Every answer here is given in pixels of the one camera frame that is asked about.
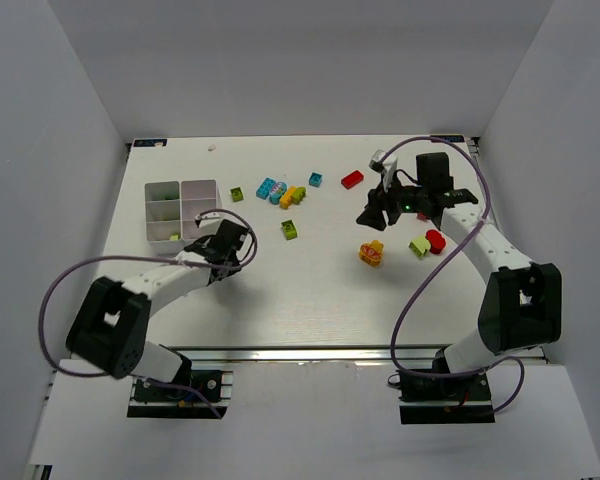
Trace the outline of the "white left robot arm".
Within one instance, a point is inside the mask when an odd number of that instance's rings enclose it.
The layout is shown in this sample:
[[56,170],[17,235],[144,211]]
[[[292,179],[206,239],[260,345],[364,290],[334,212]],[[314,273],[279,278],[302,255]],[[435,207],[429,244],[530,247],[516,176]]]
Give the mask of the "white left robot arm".
[[171,385],[189,385],[191,361],[147,340],[149,320],[186,294],[241,270],[238,252],[249,230],[230,220],[220,222],[173,259],[129,278],[96,279],[66,338],[68,350],[107,375],[137,376]]

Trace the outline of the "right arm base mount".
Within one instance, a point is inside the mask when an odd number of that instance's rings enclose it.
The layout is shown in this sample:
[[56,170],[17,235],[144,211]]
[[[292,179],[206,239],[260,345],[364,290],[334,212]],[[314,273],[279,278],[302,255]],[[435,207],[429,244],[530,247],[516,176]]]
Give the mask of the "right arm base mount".
[[402,425],[461,425],[495,422],[491,391],[484,374],[457,379],[391,374],[389,388],[399,392]]

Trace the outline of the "pale lime lego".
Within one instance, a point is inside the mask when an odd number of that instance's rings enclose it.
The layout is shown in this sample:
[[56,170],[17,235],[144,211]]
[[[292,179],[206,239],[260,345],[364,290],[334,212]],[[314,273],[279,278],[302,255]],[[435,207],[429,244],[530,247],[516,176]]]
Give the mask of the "pale lime lego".
[[410,241],[409,249],[418,257],[424,257],[431,248],[429,240],[424,236],[418,236]]

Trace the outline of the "lime sloped lego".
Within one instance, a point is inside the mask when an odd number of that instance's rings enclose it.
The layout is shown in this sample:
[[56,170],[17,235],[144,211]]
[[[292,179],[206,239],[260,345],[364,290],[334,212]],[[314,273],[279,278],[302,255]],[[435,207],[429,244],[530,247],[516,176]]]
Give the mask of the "lime sloped lego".
[[292,220],[283,221],[281,223],[281,230],[286,240],[292,240],[298,237],[297,229]]

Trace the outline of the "lime rounded lego brick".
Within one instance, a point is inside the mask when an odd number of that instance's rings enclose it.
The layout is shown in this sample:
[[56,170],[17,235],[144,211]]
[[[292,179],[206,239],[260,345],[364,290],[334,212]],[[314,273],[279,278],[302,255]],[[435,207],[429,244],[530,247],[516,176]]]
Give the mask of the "lime rounded lego brick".
[[306,197],[306,188],[305,187],[296,187],[291,194],[291,202],[294,205],[299,205],[305,197]]

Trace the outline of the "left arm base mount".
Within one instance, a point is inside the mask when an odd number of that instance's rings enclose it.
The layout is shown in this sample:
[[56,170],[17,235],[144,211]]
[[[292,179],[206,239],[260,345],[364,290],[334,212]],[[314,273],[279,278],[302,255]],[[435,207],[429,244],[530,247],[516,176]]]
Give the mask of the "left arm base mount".
[[127,417],[136,419],[219,420],[228,410],[234,372],[220,369],[193,370],[190,390],[164,388],[135,380]]

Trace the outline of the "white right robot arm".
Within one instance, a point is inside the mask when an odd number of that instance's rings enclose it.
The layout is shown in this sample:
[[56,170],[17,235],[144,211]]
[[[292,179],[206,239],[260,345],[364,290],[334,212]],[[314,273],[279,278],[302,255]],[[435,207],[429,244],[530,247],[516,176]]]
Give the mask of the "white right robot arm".
[[382,231],[403,214],[422,214],[456,243],[485,283],[476,328],[443,349],[438,372],[478,371],[507,354],[560,338],[560,271],[520,252],[484,218],[485,202],[466,188],[455,188],[446,153],[418,155],[412,185],[399,181],[395,155],[378,150],[369,166],[380,181],[368,192],[357,224]]

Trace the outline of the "yellow lego brick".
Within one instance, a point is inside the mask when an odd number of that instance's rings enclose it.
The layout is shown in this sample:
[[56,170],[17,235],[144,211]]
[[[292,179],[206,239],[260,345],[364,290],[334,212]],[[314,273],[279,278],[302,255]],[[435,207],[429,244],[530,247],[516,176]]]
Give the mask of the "yellow lego brick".
[[290,205],[293,203],[293,195],[296,191],[295,186],[290,186],[286,192],[281,196],[279,200],[279,206],[282,209],[288,209]]

